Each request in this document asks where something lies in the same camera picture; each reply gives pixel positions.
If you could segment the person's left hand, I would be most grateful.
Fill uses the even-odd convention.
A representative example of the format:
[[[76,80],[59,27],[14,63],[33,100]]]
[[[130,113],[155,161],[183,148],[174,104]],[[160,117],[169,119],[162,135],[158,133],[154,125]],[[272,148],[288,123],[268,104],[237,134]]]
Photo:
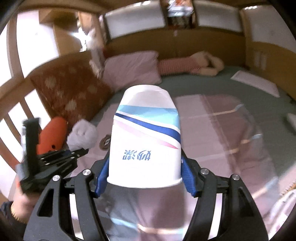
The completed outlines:
[[[17,221],[27,224],[40,195],[40,193],[23,193],[18,176],[16,176],[16,190],[11,205],[13,217]]]

